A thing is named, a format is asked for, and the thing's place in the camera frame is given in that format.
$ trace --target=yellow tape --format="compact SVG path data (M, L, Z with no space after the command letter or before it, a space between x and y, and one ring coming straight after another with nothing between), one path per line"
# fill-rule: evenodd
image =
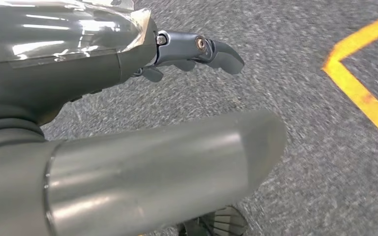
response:
M377 39L378 20L338 42L323 70L378 128L378 100L341 64L342 59Z

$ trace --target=hex bolt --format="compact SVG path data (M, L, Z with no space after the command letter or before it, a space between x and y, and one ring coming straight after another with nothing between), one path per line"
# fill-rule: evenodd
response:
M166 36L164 35L159 35L156 37L156 44L157 45L164 45L167 43L167 39L166 39Z

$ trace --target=yellow floor line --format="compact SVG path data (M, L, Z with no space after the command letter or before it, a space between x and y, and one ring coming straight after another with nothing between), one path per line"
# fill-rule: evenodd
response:
M378 20L338 42L323 70L378 128L378 100L355 78L341 60L378 39Z

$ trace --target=gray carpet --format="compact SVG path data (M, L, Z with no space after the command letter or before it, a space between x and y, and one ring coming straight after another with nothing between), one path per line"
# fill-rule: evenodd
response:
M163 70L67 104L49 139L149 128L268 108L288 125L286 154L237 207L248 236L378 236L378 130L321 71L333 45L378 18L378 0L139 0L161 29L234 46L242 75ZM378 41L345 60L378 97ZM158 235L173 235L160 232Z

